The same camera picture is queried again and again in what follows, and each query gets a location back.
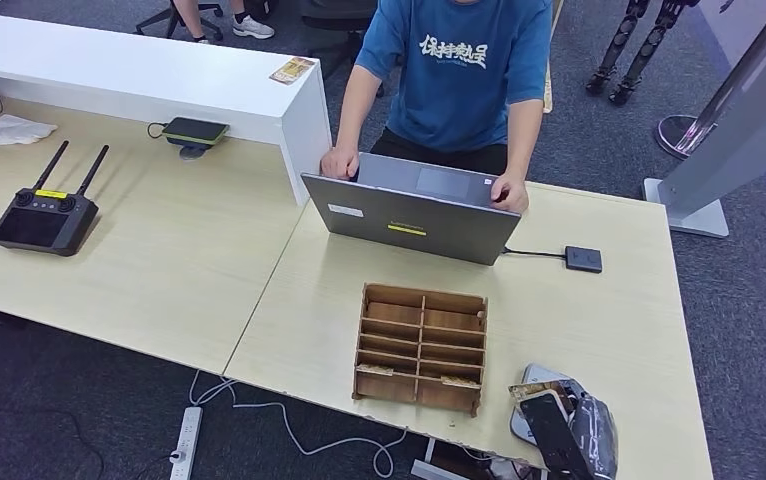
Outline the person's left hand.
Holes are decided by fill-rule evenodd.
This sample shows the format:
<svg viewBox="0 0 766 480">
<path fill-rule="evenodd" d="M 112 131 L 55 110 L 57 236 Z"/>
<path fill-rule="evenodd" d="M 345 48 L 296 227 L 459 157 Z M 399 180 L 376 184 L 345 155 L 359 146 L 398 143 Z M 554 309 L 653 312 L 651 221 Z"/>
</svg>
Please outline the person's left hand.
<svg viewBox="0 0 766 480">
<path fill-rule="evenodd" d="M 516 174 L 505 173 L 497 177 L 490 193 L 493 208 L 524 213 L 529 207 L 529 196 L 525 181 Z"/>
</svg>

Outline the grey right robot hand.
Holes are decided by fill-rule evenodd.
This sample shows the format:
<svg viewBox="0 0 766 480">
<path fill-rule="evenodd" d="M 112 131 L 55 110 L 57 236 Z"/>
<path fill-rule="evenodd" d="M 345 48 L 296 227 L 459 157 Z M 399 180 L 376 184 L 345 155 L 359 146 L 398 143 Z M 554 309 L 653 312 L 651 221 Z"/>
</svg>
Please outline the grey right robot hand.
<svg viewBox="0 0 766 480">
<path fill-rule="evenodd" d="M 618 438 L 608 406 L 573 379 L 559 381 L 573 409 L 569 430 L 575 450 L 561 452 L 560 472 L 570 479 L 615 479 L 618 472 Z"/>
</svg>

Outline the person's right hand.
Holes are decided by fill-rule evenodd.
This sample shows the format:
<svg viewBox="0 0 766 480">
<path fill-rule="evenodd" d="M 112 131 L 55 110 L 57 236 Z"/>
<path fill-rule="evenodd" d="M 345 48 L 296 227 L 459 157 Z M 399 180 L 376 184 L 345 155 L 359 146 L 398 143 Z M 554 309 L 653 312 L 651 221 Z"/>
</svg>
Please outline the person's right hand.
<svg viewBox="0 0 766 480">
<path fill-rule="evenodd" d="M 356 147 L 335 146 L 320 161 L 320 172 L 328 178 L 350 180 L 359 169 L 359 151 Z"/>
</svg>

